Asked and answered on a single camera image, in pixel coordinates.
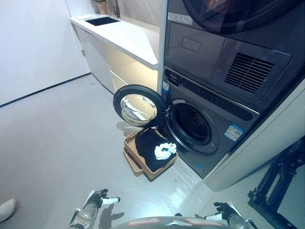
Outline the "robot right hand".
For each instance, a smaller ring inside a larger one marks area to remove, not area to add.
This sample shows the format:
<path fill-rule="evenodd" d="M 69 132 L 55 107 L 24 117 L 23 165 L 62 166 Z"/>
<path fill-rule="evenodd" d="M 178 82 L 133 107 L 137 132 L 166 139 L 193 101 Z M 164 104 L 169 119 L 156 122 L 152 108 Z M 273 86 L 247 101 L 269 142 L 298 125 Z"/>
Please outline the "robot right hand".
<path fill-rule="evenodd" d="M 239 215 L 238 211 L 235 209 L 231 202 L 214 202 L 213 205 L 216 207 L 217 212 L 205 216 L 205 220 L 209 221 L 221 221 L 221 220 L 229 220 L 232 215 Z"/>

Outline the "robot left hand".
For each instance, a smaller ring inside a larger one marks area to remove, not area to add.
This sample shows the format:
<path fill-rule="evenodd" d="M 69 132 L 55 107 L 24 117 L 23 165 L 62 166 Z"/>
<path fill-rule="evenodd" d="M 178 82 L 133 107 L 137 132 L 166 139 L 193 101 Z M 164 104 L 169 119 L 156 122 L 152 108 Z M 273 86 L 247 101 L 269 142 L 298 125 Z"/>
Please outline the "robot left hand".
<path fill-rule="evenodd" d="M 102 205 L 111 205 L 120 202 L 119 197 L 108 197 L 108 189 L 92 190 L 86 200 L 86 204 L 95 204 L 98 208 Z"/>

